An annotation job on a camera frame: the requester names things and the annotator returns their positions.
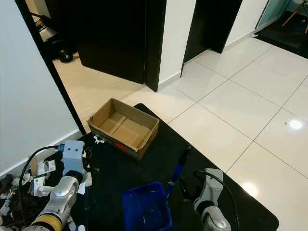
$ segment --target sticker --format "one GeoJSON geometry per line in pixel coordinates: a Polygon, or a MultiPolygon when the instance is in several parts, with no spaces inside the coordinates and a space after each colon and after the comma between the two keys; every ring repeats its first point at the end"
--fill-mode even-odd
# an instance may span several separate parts
{"type": "Polygon", "coordinates": [[[54,170],[56,170],[56,164],[54,160],[43,162],[38,165],[38,175],[52,172],[54,170]]]}

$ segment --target chair leg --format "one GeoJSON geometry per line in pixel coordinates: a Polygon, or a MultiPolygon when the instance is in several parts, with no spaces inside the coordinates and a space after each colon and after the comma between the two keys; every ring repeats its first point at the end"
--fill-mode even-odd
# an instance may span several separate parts
{"type": "Polygon", "coordinates": [[[297,13],[297,12],[300,10],[300,8],[302,8],[303,6],[304,6],[304,3],[300,4],[299,7],[298,7],[298,8],[293,12],[293,14],[284,22],[284,24],[283,24],[282,26],[286,25],[287,22],[289,22],[290,19],[291,19],[294,15],[296,15],[296,13],[297,13]]]}

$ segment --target blue marker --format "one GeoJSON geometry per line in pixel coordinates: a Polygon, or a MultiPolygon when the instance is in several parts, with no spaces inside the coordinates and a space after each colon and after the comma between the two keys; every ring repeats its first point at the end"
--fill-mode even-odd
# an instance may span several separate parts
{"type": "Polygon", "coordinates": [[[170,195],[170,192],[172,191],[172,189],[173,189],[175,183],[177,182],[177,179],[178,179],[179,175],[180,175],[181,172],[182,172],[182,169],[183,169],[183,167],[184,167],[184,165],[185,165],[185,163],[186,163],[186,160],[187,160],[187,157],[188,157],[188,154],[189,154],[189,150],[190,150],[190,149],[191,149],[191,146],[190,146],[190,145],[187,145],[186,148],[185,148],[185,150],[183,151],[183,153],[182,153],[181,156],[180,156],[178,165],[177,165],[177,167],[175,168],[175,171],[174,171],[174,173],[173,173],[171,182],[170,182],[170,184],[169,184],[169,186],[168,186],[168,188],[167,188],[167,193],[166,193],[167,198],[166,198],[166,199],[168,199],[168,197],[169,197],[169,195],[170,195]]]}

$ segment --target blue bin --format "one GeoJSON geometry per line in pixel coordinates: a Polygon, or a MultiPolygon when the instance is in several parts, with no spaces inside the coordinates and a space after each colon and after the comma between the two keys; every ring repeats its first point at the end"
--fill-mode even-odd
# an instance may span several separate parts
{"type": "Polygon", "coordinates": [[[122,193],[126,231],[162,231],[172,226],[171,213],[161,182],[122,193]]]}

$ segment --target black rubber mat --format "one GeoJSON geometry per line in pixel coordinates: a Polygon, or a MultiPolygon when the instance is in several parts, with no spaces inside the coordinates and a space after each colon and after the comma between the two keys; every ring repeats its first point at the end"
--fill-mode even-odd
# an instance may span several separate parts
{"type": "MultiPolygon", "coordinates": [[[[140,103],[135,107],[159,119],[145,105],[140,103]]],[[[91,166],[100,169],[99,173],[92,173],[92,186],[89,189],[89,204],[91,205],[89,210],[90,231],[124,231],[122,192],[154,181],[162,182],[166,188],[179,156],[185,145],[188,144],[183,137],[162,120],[159,121],[156,138],[141,161],[136,161],[107,143],[95,144],[92,133],[88,133],[81,140],[84,141],[85,147],[92,147],[91,166]]],[[[45,185],[54,186],[62,177],[62,154],[57,153],[49,158],[50,160],[56,160],[57,170],[51,173],[45,185]]],[[[181,176],[185,178],[191,194],[196,189],[196,186],[201,186],[192,172],[205,167],[218,168],[192,147],[181,172],[181,176]]],[[[225,173],[223,173],[223,181],[232,191],[237,204],[240,230],[277,230],[279,222],[270,211],[246,193],[225,173]]],[[[77,225],[84,224],[85,221],[84,200],[84,196],[78,194],[76,204],[72,209],[72,218],[77,225]]],[[[183,202],[183,195],[178,183],[175,185],[168,201],[173,220],[170,231],[202,230],[200,216],[195,214],[192,204],[183,202]]],[[[218,206],[224,217],[229,221],[232,230],[236,230],[234,211],[226,190],[221,192],[218,206]]]]}
{"type": "Polygon", "coordinates": [[[256,38],[308,58],[308,34],[305,34],[308,18],[297,14],[282,26],[290,15],[291,12],[286,12],[278,21],[259,31],[256,38]]]}

